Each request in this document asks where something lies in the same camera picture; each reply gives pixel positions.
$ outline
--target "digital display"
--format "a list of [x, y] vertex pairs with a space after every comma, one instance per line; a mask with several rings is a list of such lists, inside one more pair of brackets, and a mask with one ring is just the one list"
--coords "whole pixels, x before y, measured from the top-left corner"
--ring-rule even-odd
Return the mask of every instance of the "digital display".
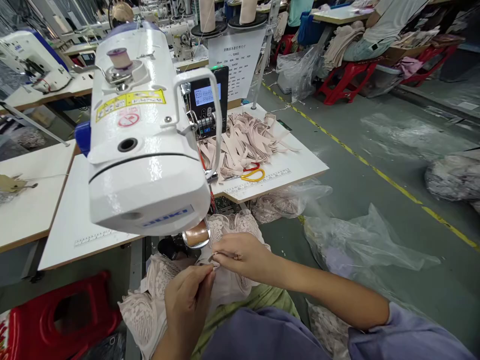
[[[221, 99], [221, 91], [220, 91], [220, 83], [218, 85], [218, 98]], [[205, 86], [201, 87], [199, 89], [195, 89], [195, 104], [197, 106], [203, 105], [203, 104], [208, 104], [208, 103], [213, 103], [214, 101], [214, 95], [212, 93], [212, 87], [211, 86]]]

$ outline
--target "juki logo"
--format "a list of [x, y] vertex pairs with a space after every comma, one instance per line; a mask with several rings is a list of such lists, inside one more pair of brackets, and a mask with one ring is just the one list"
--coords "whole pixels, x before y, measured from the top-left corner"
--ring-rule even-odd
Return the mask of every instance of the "juki logo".
[[187, 214], [190, 214], [193, 212], [193, 207], [192, 205], [186, 207], [186, 208], [183, 208], [183, 209], [180, 209], [180, 210], [177, 210], [175, 212], [172, 212], [170, 214], [167, 214], [167, 215], [164, 215], [164, 216], [160, 216], [160, 217], [157, 217], [156, 219], [153, 219], [149, 222], [146, 222], [144, 224], [141, 225], [142, 228], [148, 228], [148, 227], [151, 227], [153, 225], [157, 225], [158, 223], [171, 223], [172, 221], [175, 221], [177, 220], [178, 218], [181, 218]]

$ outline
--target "pink fabric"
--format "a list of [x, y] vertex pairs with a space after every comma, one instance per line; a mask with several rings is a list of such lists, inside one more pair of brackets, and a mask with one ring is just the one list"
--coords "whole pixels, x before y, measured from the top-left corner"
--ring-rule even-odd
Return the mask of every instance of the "pink fabric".
[[405, 56], [396, 67], [403, 71], [403, 78], [408, 79], [414, 75], [422, 66], [423, 62], [414, 59], [413, 57]]

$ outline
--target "yellow warning label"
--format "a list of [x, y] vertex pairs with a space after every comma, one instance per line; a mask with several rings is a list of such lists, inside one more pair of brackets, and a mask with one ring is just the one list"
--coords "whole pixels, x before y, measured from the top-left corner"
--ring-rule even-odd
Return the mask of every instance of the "yellow warning label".
[[99, 122], [103, 117], [117, 111], [118, 109], [135, 104], [166, 104], [164, 92], [157, 91], [135, 91], [117, 96], [104, 102], [96, 111], [96, 120]]

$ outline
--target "warning sticker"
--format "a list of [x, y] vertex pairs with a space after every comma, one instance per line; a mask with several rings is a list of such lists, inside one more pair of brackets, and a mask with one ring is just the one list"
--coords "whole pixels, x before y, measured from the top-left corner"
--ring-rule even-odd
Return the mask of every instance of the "warning sticker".
[[140, 109], [138, 106], [129, 106], [119, 111], [118, 126], [121, 128], [128, 128], [135, 125], [140, 120]]
[[96, 120], [99, 122], [103, 117], [125, 107], [135, 104], [166, 104], [164, 92], [157, 91], [135, 91], [117, 96], [104, 102], [96, 111]]

